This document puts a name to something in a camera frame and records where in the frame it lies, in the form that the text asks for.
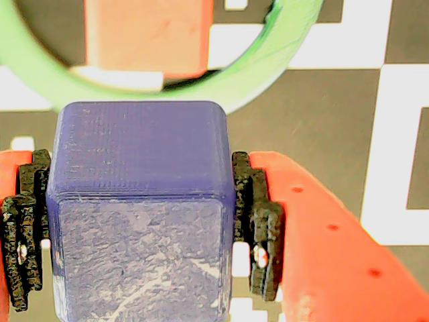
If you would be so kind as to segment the red gripper finger with black pad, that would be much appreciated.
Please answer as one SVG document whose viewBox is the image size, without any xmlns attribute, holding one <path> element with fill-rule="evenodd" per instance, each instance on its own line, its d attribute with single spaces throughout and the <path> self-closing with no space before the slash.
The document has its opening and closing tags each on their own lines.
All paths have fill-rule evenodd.
<svg viewBox="0 0 429 322">
<path fill-rule="evenodd" d="M 288 321 L 427 321 L 428 293 L 315 176 L 277 152 L 234 152 L 235 240 L 249 286 Z"/>
<path fill-rule="evenodd" d="M 42 290 L 41 242 L 50 238 L 47 150 L 1 152 L 1 320 L 22 312 L 30 291 Z"/>
</svg>

